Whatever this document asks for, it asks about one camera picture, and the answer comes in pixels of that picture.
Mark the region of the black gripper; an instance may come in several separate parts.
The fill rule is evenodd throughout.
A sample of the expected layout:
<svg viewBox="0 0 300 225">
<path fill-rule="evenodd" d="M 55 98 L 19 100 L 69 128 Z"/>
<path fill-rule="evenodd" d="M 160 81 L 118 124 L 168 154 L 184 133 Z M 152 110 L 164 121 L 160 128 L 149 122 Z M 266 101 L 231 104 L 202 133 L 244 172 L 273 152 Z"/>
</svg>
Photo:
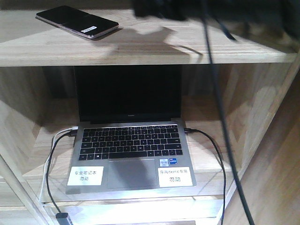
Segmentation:
<svg viewBox="0 0 300 225">
<path fill-rule="evenodd" d="M 133 0 L 131 5 L 136 17 L 153 16 L 168 20 L 210 17 L 205 0 Z"/>
</svg>

